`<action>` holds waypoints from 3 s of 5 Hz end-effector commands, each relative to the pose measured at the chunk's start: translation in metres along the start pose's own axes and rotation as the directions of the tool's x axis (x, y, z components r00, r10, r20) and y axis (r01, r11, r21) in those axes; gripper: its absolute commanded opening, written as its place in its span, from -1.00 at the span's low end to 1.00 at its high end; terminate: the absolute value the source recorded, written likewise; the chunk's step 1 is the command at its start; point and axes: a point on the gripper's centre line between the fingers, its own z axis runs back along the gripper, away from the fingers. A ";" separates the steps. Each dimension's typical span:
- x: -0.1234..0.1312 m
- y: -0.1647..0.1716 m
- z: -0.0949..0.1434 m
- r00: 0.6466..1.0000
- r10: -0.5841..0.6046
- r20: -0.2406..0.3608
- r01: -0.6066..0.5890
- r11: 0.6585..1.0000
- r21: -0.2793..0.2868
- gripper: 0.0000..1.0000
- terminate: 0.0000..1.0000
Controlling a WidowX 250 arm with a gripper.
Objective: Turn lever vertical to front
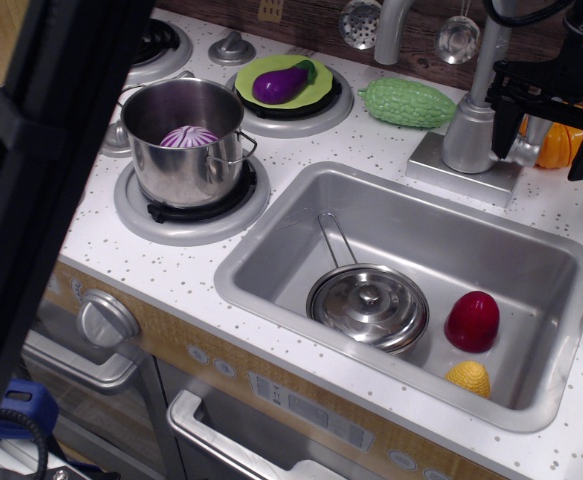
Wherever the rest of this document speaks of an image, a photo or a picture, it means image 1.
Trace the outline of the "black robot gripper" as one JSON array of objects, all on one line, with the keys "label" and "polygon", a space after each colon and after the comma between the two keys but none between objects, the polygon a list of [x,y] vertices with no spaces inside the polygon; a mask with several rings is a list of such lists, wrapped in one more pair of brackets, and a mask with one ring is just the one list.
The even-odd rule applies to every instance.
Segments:
[{"label": "black robot gripper", "polygon": [[[521,107],[560,101],[583,107],[583,58],[543,62],[497,61],[486,100],[495,110],[492,150],[500,159],[508,156],[523,119]],[[583,121],[574,124],[583,130]],[[574,157],[569,181],[583,180],[583,140]]]}]

